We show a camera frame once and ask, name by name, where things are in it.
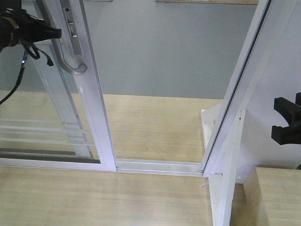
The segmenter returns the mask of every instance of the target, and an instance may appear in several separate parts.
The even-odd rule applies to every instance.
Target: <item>metal frame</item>
[[[117,159],[117,172],[202,177],[201,171],[196,162]]]
[[[216,226],[229,226],[232,201],[234,195],[240,141],[243,132],[246,111],[238,111],[234,119],[235,127],[232,136],[231,147],[226,152],[225,163],[222,173],[221,191],[218,206]]]
[[[82,47],[82,56],[66,54],[65,60],[71,65],[79,65],[85,62],[87,70],[82,74],[75,76],[79,93],[82,96],[87,119],[90,124],[91,133],[98,151],[101,164],[75,163],[75,162],[54,162],[54,161],[31,161],[31,160],[14,160],[0,158],[0,165],[24,166],[24,167],[42,167],[42,168],[60,168],[60,169],[78,169],[78,170],[106,170],[116,171],[115,155],[110,136],[110,130],[104,106],[103,94],[99,82],[98,72],[92,51],[92,44],[89,37],[86,15],[82,0],[72,0],[70,5],[73,11],[74,23],[78,31],[78,39]],[[63,9],[61,9],[59,0],[47,1],[47,8],[51,15],[55,17],[56,23],[62,24],[62,33],[64,37],[68,29],[66,28]],[[68,38],[64,39],[64,45],[68,46],[72,53],[72,43]]]
[[[216,119],[216,126],[212,131],[203,157],[202,165],[204,177],[208,177],[211,173],[214,173],[212,168],[217,161],[218,155],[221,154],[220,150],[229,132],[235,114],[238,109],[243,110],[240,108],[240,104],[245,97],[246,87],[248,87],[252,80],[252,77],[244,77],[243,74],[260,34],[260,29],[263,25],[264,18],[268,13],[270,4],[271,0],[261,0],[256,8],[250,29],[247,33],[246,40],[225,94],[225,99],[221,105],[220,113]]]
[[[39,48],[43,48],[44,51],[51,53],[54,52],[53,48],[48,45],[38,45]],[[52,99],[52,102],[58,112],[60,119],[62,120],[64,127],[67,129],[83,129],[79,114],[77,112],[75,103],[71,96],[66,76],[63,70],[58,66],[58,62],[55,59],[56,68],[50,68],[48,65],[40,64],[38,61],[33,60],[34,65],[38,69],[39,76]],[[87,142],[87,136],[85,133],[75,134],[73,132],[68,133],[72,142]],[[78,156],[93,157],[89,146],[74,147],[74,151]]]
[[[60,4],[60,0],[47,1],[47,6],[51,11],[52,16],[56,18],[56,23],[62,23],[65,18],[63,12],[60,11],[61,7],[57,7],[58,4]],[[73,11],[73,20],[76,25],[78,39],[82,48],[82,56],[69,54],[68,56],[65,55],[65,57],[71,65],[79,65],[81,62],[84,62],[87,65],[87,71],[82,75],[75,76],[74,79],[83,99],[87,119],[90,124],[91,133],[93,135],[101,163],[0,158],[0,165],[202,177],[202,166],[201,163],[197,162],[115,159],[102,89],[87,28],[83,0],[71,0],[70,5]],[[63,25],[62,28],[63,33],[68,30],[65,25]],[[68,45],[71,49],[70,40],[66,39],[64,44]]]

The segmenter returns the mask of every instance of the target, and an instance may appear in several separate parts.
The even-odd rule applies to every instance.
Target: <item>wooden board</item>
[[[204,178],[0,167],[1,226],[210,226]]]
[[[257,5],[259,0],[155,0],[157,2],[187,2],[187,3],[214,3],[214,4],[251,4]]]
[[[301,170],[256,168],[270,226],[301,225]]]
[[[79,94],[72,94],[72,97],[82,124],[88,129],[89,124],[81,97]],[[214,99],[124,95],[104,95],[104,100],[118,158],[198,162],[201,162],[204,152],[201,110],[221,102]],[[44,92],[17,91],[1,108],[0,118],[60,120],[49,95]],[[49,124],[40,126],[57,127]],[[88,140],[92,142],[92,136],[88,136]],[[2,147],[73,150],[71,145],[12,142],[5,142]]]
[[[301,171],[256,168],[244,184],[251,225],[301,225]]]
[[[201,110],[221,100],[104,95],[117,158],[201,162]]]

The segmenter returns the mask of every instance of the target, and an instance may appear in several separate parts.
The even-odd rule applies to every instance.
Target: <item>black cable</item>
[[[39,49],[36,45],[34,45],[33,43],[29,42],[29,41],[25,41],[23,38],[19,38],[21,44],[23,45],[25,51],[27,51],[27,53],[35,60],[38,60],[41,58],[39,51],[44,54],[47,58],[47,65],[49,66],[53,66],[53,62],[50,58],[50,56],[44,52],[43,50]]]
[[[5,101],[7,101],[7,99],[9,99],[11,97],[11,95],[13,95],[13,93],[17,90],[17,88],[20,86],[22,78],[23,78],[23,73],[25,70],[25,63],[27,60],[27,51],[25,50],[24,55],[23,55],[23,59],[21,62],[21,68],[20,68],[20,72],[16,81],[15,86],[13,87],[13,89],[9,92],[9,94],[6,95],[6,97],[4,97],[2,100],[0,100],[0,105],[3,104]]]

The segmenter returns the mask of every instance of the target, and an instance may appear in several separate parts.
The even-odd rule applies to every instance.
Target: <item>gray wall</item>
[[[256,6],[86,1],[107,94],[223,98]]]

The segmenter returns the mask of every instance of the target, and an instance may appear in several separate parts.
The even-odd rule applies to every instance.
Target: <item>curved door handle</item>
[[[54,47],[58,64],[61,66],[62,69],[64,69],[66,72],[72,75],[82,75],[83,73],[86,72],[88,67],[84,63],[80,63],[78,68],[71,67],[64,59],[61,42],[58,39],[52,39],[51,41]]]
[[[38,7],[41,11],[41,14],[43,16],[43,19],[49,23],[52,27],[55,27],[55,23],[53,21],[53,18],[47,8],[47,5],[45,4],[44,0],[36,0]],[[63,49],[62,45],[59,39],[52,39],[52,45],[54,47],[54,51],[57,57],[58,64],[61,66],[62,69],[64,69],[66,72],[72,74],[72,75],[82,75],[86,72],[88,69],[87,65],[84,63],[80,63],[78,68],[71,67],[64,58],[63,55]]]

